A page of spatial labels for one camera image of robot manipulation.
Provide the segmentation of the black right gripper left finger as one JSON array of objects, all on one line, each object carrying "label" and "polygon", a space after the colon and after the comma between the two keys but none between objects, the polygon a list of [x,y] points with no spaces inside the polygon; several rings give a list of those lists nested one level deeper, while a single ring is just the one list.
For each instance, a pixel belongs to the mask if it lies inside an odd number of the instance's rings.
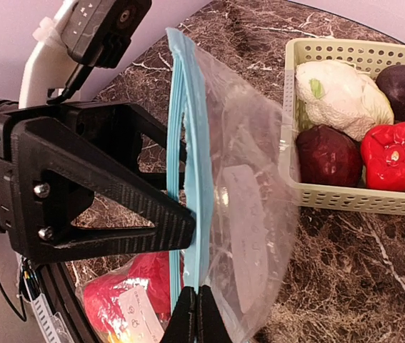
[{"label": "black right gripper left finger", "polygon": [[184,287],[172,312],[161,343],[194,343],[196,338],[196,292]]}]

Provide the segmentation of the large clear zip bag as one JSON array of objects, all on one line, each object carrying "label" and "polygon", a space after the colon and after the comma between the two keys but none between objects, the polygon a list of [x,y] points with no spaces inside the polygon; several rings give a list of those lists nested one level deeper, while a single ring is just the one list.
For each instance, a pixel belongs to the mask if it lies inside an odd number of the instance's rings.
[{"label": "large clear zip bag", "polygon": [[[171,315],[176,305],[179,293],[176,291],[176,270],[182,272],[184,270],[184,258],[180,252],[168,252],[169,253],[169,266],[170,266],[170,292],[171,292]],[[176,267],[176,258],[179,258],[180,267]],[[131,258],[125,265],[114,269],[105,274],[120,274],[127,276],[130,266],[132,264]],[[87,281],[84,284],[76,288],[76,295],[82,302],[82,290],[84,286],[90,282]],[[160,342],[169,321],[162,322],[157,317],[151,302],[146,294],[145,289],[142,286],[135,286],[119,296],[119,305],[126,320],[125,331],[121,336],[120,342]],[[105,334],[98,333],[102,342],[108,342]]]}]

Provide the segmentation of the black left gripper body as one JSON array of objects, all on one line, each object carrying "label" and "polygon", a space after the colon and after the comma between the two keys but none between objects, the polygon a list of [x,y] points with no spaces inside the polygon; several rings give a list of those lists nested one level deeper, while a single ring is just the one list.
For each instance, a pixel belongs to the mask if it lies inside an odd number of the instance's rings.
[{"label": "black left gripper body", "polygon": [[82,229],[72,222],[101,194],[138,213],[145,183],[125,166],[114,133],[125,108],[91,106],[94,133],[49,107],[0,114],[0,223],[12,248],[38,264],[145,250],[143,229]]}]

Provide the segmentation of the small clear zip bag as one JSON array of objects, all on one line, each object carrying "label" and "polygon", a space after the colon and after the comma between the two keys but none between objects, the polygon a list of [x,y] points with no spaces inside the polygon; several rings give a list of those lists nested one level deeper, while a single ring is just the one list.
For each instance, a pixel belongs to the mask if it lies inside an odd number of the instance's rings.
[{"label": "small clear zip bag", "polygon": [[176,291],[193,287],[197,303],[209,286],[232,342],[250,342],[276,301],[298,221],[298,194],[279,172],[284,113],[181,31],[166,35],[167,190],[185,194],[196,220]]}]

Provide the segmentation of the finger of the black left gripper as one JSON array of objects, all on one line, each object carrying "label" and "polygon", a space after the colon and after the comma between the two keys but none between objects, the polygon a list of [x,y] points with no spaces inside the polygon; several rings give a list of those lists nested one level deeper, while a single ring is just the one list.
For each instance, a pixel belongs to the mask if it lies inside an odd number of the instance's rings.
[{"label": "finger of the black left gripper", "polygon": [[[11,135],[17,250],[38,264],[189,246],[190,211],[59,121],[40,117]],[[150,227],[83,229],[73,220],[100,194]]]},{"label": "finger of the black left gripper", "polygon": [[167,148],[167,128],[142,106],[121,101],[67,103],[66,125],[149,184],[166,185],[165,172],[139,169],[142,136]]}]

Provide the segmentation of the pink-red wrinkled fruit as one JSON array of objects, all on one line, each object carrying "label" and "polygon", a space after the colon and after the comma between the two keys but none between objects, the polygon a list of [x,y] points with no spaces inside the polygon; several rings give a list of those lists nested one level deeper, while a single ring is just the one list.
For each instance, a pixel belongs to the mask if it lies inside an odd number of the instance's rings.
[{"label": "pink-red wrinkled fruit", "polygon": [[143,286],[148,289],[149,280],[120,274],[105,274],[88,282],[82,290],[82,302],[92,327],[107,336],[108,342],[120,342],[126,320],[119,305],[119,296]]}]

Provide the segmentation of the green perforated plastic basket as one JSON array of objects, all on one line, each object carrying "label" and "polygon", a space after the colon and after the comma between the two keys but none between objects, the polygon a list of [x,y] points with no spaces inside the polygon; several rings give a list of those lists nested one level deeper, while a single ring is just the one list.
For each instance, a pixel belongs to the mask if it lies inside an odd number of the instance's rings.
[{"label": "green perforated plastic basket", "polygon": [[294,140],[311,125],[303,104],[296,98],[295,69],[306,61],[347,61],[375,78],[392,65],[405,65],[405,45],[353,39],[292,39],[286,43],[283,126],[279,171],[285,183],[298,193],[296,204],[331,210],[405,216],[405,192],[364,187],[335,187],[299,182]]}]

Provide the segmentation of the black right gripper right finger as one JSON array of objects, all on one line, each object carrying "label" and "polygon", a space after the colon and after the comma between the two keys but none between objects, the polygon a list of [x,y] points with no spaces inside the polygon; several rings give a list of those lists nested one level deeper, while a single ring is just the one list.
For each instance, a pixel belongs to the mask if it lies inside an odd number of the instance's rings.
[{"label": "black right gripper right finger", "polygon": [[196,341],[232,343],[209,286],[199,287],[196,303]]}]

